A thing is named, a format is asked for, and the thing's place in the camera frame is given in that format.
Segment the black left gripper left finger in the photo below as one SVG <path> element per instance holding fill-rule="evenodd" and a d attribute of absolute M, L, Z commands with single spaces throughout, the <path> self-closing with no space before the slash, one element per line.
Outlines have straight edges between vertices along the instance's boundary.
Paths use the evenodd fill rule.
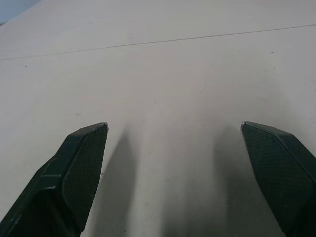
<path fill-rule="evenodd" d="M 98 188 L 108 125 L 83 127 L 39 168 L 0 223 L 2 237 L 79 237 Z"/>

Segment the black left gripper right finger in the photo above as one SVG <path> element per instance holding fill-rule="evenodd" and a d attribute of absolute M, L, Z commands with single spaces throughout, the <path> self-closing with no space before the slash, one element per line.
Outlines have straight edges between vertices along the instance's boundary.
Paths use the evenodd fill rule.
<path fill-rule="evenodd" d="M 241 132 L 257 184 L 287 237 L 316 235 L 316 158 L 291 133 L 245 121 Z"/>

